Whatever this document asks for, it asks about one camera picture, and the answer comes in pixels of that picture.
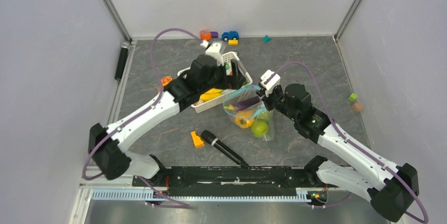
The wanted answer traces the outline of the red green toy mango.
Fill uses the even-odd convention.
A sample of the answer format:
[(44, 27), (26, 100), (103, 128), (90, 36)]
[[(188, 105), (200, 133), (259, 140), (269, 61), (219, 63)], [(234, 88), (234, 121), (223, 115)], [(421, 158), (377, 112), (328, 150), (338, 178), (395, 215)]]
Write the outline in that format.
[(233, 76), (234, 69), (232, 63), (225, 63), (225, 71), (227, 76)]

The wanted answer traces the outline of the green toy cabbage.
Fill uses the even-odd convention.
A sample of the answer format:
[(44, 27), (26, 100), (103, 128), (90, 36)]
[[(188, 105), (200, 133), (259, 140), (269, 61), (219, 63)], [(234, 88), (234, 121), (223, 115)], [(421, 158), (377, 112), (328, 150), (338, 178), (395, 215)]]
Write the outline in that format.
[(273, 118), (273, 113), (273, 111), (264, 110), (256, 116), (256, 119), (268, 122)]

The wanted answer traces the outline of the purple toy eggplant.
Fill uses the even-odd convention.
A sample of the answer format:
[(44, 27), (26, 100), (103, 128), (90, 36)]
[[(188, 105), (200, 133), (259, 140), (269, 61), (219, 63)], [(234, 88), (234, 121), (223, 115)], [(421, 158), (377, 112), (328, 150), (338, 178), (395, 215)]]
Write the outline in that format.
[(247, 109), (247, 108), (249, 108), (249, 107), (251, 107), (251, 106), (253, 106), (253, 105), (255, 105), (255, 104), (259, 103), (259, 102), (260, 102), (259, 97), (253, 96), (253, 97), (251, 97), (249, 99), (246, 99), (246, 100), (243, 100), (243, 101), (239, 101), (239, 102), (237, 102), (235, 104), (231, 104), (231, 105), (229, 105), (227, 107), (227, 109), (230, 110), (230, 111), (236, 111), (236, 112), (237, 111), (242, 111), (242, 110), (245, 110), (245, 109)]

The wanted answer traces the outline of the clear zip top bag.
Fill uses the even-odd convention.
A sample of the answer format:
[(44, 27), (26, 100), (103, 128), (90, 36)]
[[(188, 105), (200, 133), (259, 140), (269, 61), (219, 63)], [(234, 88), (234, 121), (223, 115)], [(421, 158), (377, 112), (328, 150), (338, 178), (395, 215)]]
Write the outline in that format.
[(271, 141), (275, 136), (273, 111), (268, 111), (257, 94), (260, 87), (246, 85), (230, 93), (223, 101), (223, 109), (230, 120), (252, 137)]

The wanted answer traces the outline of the green toy pear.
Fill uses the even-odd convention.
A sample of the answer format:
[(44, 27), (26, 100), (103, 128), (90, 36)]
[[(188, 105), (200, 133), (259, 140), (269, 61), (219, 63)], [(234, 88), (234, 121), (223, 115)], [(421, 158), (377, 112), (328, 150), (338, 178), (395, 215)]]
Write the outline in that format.
[(251, 126), (253, 136), (262, 138), (269, 132), (269, 125), (265, 120), (256, 120)]

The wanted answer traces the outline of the orange toy bell pepper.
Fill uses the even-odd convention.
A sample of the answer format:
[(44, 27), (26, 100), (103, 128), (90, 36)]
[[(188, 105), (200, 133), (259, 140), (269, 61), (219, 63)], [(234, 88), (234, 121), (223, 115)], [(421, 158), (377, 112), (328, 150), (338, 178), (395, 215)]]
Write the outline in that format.
[(235, 124), (242, 129), (251, 127), (255, 121), (254, 113), (255, 112), (253, 110), (238, 111), (234, 118)]

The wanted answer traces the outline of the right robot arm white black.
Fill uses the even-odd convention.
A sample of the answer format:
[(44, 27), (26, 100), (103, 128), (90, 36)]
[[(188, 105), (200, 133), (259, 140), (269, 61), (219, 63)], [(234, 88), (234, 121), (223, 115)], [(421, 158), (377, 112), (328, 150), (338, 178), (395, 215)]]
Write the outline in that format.
[(397, 222), (419, 194), (419, 178), (412, 165), (397, 163), (378, 155), (361, 144), (329, 116), (315, 108), (302, 84), (267, 86), (260, 83), (257, 94), (267, 110), (276, 110), (294, 123), (306, 139), (332, 151), (350, 168), (341, 167), (325, 157), (316, 156), (304, 172), (311, 186), (332, 184), (368, 201), (383, 218)]

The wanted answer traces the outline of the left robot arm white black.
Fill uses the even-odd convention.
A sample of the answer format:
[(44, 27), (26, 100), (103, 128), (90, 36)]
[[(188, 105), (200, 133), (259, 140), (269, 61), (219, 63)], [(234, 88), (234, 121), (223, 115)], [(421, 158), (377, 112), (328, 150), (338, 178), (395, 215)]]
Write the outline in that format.
[(93, 125), (89, 131), (88, 159), (99, 167), (99, 175), (114, 180), (129, 172), (145, 177), (153, 186), (161, 185), (166, 172), (154, 158), (141, 158), (129, 148), (156, 125), (198, 102), (207, 91), (238, 90), (251, 82), (237, 52), (227, 52), (221, 59), (219, 65), (212, 56), (199, 55), (142, 107), (107, 126)]

